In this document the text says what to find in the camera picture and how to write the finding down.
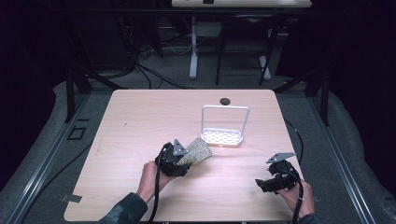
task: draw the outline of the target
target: hand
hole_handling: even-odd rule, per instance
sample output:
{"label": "hand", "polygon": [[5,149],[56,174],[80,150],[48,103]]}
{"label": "hand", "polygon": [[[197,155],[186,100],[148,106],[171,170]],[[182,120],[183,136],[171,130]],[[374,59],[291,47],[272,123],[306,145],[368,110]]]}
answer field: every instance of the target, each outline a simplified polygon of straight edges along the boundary
{"label": "hand", "polygon": [[[302,218],[311,213],[315,213],[315,203],[312,196],[311,186],[303,180],[301,180],[301,184],[304,188],[304,199],[300,208],[300,212],[298,214],[299,218]],[[299,198],[299,187],[300,184],[297,183],[292,189],[281,189],[276,192],[283,197],[292,212],[294,212],[294,210],[296,209],[296,204]]]}
{"label": "hand", "polygon": [[[154,196],[155,194],[155,176],[157,174],[157,165],[154,161],[150,161],[146,163],[143,167],[142,177],[140,177],[139,188],[136,192],[140,198],[143,199],[146,203]],[[167,176],[160,172],[160,191],[169,183],[171,180],[175,179],[174,176]]]}

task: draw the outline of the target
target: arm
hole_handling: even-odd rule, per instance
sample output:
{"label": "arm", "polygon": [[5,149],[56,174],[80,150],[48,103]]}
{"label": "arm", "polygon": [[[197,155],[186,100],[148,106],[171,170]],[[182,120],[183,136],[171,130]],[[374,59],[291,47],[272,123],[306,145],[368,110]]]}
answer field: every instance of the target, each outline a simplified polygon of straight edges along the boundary
{"label": "arm", "polygon": [[[312,195],[311,186],[305,181],[301,180],[301,183],[304,188],[304,200],[298,214],[299,224],[320,224],[321,221],[318,219],[318,216],[315,214],[315,203]],[[299,187],[300,184],[296,184],[292,189],[281,189],[278,190],[277,193],[283,197],[289,209],[294,212],[296,208],[296,204],[299,198]]]}
{"label": "arm", "polygon": [[[147,203],[154,196],[156,174],[157,165],[155,162],[150,161],[146,163],[143,167],[136,194],[128,194],[119,203],[114,205],[111,211],[99,220],[99,223],[137,223],[147,212]],[[175,177],[167,176],[160,172],[160,191],[173,179]]]}

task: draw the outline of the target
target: wooden tabletop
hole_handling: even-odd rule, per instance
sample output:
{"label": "wooden tabletop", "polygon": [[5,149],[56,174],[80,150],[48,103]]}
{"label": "wooden tabletop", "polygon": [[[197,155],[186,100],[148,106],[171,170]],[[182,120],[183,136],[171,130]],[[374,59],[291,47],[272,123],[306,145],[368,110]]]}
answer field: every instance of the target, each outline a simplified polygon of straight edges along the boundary
{"label": "wooden tabletop", "polygon": [[204,4],[203,0],[172,0],[173,7],[311,7],[310,0],[214,0]]}
{"label": "wooden tabletop", "polygon": [[[163,144],[176,138],[186,147],[200,136],[202,106],[219,105],[221,98],[250,108],[241,146],[210,147],[213,157],[193,165],[161,192],[154,221],[291,219],[283,199],[263,193],[255,182],[273,178],[266,160],[277,152],[293,152],[276,96],[268,90],[114,91],[73,192],[82,199],[68,204],[64,218],[95,221],[105,216],[136,192],[143,165],[155,159]],[[288,161],[302,175],[296,158]],[[143,221],[149,219],[153,201]]]}

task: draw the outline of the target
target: mesh sponge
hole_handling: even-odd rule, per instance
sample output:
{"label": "mesh sponge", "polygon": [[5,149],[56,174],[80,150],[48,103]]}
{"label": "mesh sponge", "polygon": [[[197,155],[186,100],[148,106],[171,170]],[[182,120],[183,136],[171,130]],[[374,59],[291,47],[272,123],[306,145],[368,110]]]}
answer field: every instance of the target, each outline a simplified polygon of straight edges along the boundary
{"label": "mesh sponge", "polygon": [[212,151],[206,142],[200,138],[196,138],[186,147],[187,153],[177,162],[177,165],[196,164],[213,156]]}

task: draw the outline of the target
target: sleeve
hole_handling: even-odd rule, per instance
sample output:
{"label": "sleeve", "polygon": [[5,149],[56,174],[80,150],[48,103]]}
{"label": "sleeve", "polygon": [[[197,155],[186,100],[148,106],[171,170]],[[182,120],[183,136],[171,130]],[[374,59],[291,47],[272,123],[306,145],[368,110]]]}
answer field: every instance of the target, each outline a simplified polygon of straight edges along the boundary
{"label": "sleeve", "polygon": [[317,214],[312,213],[302,217],[300,221],[298,221],[298,224],[322,224],[322,222],[318,218]]}
{"label": "sleeve", "polygon": [[99,220],[99,224],[138,223],[148,210],[146,203],[135,193],[129,193],[110,212]]}

